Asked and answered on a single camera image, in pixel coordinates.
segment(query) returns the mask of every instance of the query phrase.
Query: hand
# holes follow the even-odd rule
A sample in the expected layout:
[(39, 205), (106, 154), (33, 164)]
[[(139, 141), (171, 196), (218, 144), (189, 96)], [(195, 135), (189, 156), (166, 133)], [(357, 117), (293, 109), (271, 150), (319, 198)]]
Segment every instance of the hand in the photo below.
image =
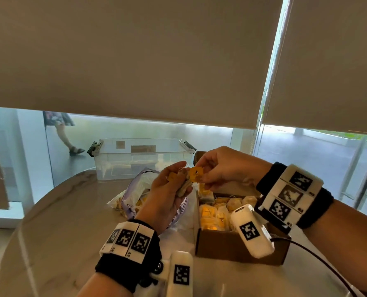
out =
[[(189, 187), (183, 197), (179, 198), (176, 196), (177, 190), (186, 181), (188, 168), (184, 168), (185, 166), (186, 162), (180, 161), (160, 172), (159, 176), (152, 183), (151, 191), (145, 204), (135, 217), (151, 225), (158, 235), (166, 230), (175, 217), (183, 199), (193, 190), (192, 187)], [(178, 173), (178, 176), (168, 182), (167, 176), (171, 172)]]
[(257, 185), (271, 166), (263, 159), (226, 146), (208, 151), (196, 164), (196, 167), (204, 168), (201, 182), (206, 184), (205, 189), (211, 191), (229, 181)]

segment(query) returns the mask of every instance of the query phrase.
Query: leg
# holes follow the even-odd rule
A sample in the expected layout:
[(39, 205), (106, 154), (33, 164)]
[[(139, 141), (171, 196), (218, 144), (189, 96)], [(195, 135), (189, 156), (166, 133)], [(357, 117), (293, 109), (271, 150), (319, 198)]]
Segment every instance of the leg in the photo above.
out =
[(61, 139), (61, 141), (69, 148), (69, 150), (73, 149), (74, 146), (70, 143), (67, 134), (65, 133), (65, 124), (56, 124), (55, 128), (57, 129), (58, 137)]

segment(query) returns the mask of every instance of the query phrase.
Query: person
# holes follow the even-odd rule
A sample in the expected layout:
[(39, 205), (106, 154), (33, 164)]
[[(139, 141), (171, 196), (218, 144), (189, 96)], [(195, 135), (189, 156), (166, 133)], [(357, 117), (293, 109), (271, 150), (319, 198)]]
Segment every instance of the person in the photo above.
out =
[[(176, 196), (176, 191), (186, 179), (187, 172), (181, 169), (185, 165), (186, 162), (181, 161), (160, 173), (136, 216), (136, 219), (150, 225), (157, 234), (167, 228), (182, 202)], [(206, 189), (216, 190), (229, 181), (257, 185), (265, 180), (273, 164), (223, 146), (205, 153), (196, 166), (204, 168), (201, 182), (205, 183)], [(168, 183), (166, 176), (179, 170), (178, 177)], [(303, 231), (341, 275), (367, 296), (367, 216), (333, 200), (325, 213)], [(93, 296), (130, 297), (132, 293), (117, 281), (96, 272), (77, 295)]]
[(45, 126), (55, 126), (55, 129), (57, 129), (57, 135), (65, 144), (65, 146), (68, 147), (70, 156), (74, 156), (85, 151), (84, 149), (78, 149), (72, 145), (67, 137), (67, 134), (65, 133), (65, 126), (75, 125), (69, 114), (65, 112), (43, 111), (43, 118)]

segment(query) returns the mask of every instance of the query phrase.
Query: black cable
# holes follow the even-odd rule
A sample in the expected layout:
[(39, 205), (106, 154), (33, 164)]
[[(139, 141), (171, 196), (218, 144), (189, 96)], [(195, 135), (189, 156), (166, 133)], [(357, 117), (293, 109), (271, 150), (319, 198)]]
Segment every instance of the black cable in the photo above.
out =
[(353, 296), (353, 297), (357, 297), (357, 295), (355, 294), (355, 292), (353, 291), (353, 289), (350, 287), (350, 285), (347, 283), (347, 281), (344, 280), (344, 278), (342, 276), (340, 276), (340, 274), (338, 272), (336, 272), (335, 269), (333, 269), (325, 260), (323, 260), (322, 258), (320, 258), (317, 254), (315, 254), (313, 251), (307, 249), (305, 246), (302, 246), (301, 244), (299, 243), (296, 243), (290, 239), (286, 239), (286, 238), (280, 238), (280, 237), (275, 237), (275, 238), (272, 238), (270, 239), (272, 242), (275, 242), (275, 241), (288, 241), (292, 244), (295, 244), (303, 249), (305, 249), (307, 252), (309, 252), (310, 254), (314, 255), (317, 259), (319, 259), (325, 266), (327, 266), (332, 272), (333, 274), (335, 274), (339, 279), (340, 281), (344, 284), (344, 286), (349, 290), (350, 294)]

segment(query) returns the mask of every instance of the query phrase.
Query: marble table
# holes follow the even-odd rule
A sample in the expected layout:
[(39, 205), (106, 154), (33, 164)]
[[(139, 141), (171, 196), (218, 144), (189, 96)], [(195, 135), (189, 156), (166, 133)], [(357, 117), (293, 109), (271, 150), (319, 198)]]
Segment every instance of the marble table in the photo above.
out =
[[(7, 246), (0, 297), (74, 297), (93, 274), (99, 249), (119, 212), (107, 205), (130, 180), (98, 182), (84, 171), (58, 185), (24, 217)], [(190, 221), (190, 209), (186, 221)], [(294, 240), (315, 249), (300, 230)], [(163, 258), (172, 250), (193, 254), (193, 228), (161, 235)], [(194, 296), (346, 296), (339, 280), (318, 260), (291, 246), (282, 266), (240, 264), (195, 257)]]

